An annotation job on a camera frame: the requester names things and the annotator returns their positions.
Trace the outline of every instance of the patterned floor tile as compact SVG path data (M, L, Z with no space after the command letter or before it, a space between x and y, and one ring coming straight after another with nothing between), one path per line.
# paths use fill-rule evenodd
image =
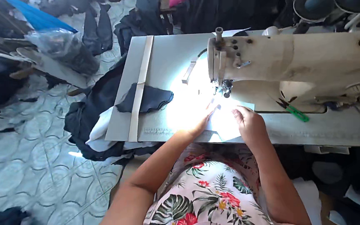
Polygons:
M74 217L73 220L79 222L79 225L97 225L102 221L107 211L107 206L108 200L106 196L100 196L90 206Z
M135 3L108 3L113 28ZM62 19L83 33L84 14ZM96 57L102 63L93 82L119 60L115 35L113 42L111 51ZM98 224L122 167L91 162L79 155L78 148L68 142L70 133L63 126L70 104L85 95L68 96L67 92L74 89L68 84L50 90L47 86L45 77L31 75L17 97L37 101L15 102L1 110L0 129L14 127L15 132L0 133L0 211L21 206L43 225Z

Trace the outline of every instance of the white paper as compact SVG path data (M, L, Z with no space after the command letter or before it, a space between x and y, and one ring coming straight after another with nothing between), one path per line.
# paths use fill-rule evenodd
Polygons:
M238 130L238 124L231 110L237 105L254 110L255 104L223 97L217 98L214 101L219 105L210 116L206 130L216 131L222 141L228 141L241 136Z

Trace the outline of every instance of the bright light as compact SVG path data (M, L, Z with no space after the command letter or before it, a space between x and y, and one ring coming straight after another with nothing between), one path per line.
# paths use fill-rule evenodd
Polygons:
M83 154L81 152L80 153L69 152L69 155L76 156L76 157L83 157Z

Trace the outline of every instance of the floral print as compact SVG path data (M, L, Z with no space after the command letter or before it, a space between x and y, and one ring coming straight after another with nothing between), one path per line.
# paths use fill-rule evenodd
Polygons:
M187 213L184 218L177 221L177 225L193 225L197 223L197 217L194 213Z
M209 187L209 183L206 181L198 181L198 183L203 187Z
M210 150L208 145L191 145L174 165L144 224L273 224L254 198L258 175L255 159L245 146L229 152Z
M240 207L240 201L229 192L220 193L224 202L228 202L232 207Z

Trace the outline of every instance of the sewing machine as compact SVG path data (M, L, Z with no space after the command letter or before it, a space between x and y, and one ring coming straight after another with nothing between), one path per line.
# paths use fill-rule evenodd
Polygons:
M253 92L246 102L259 104L260 95L302 106L360 97L360 32L243 37L222 32L216 29L207 51L210 80L225 98Z

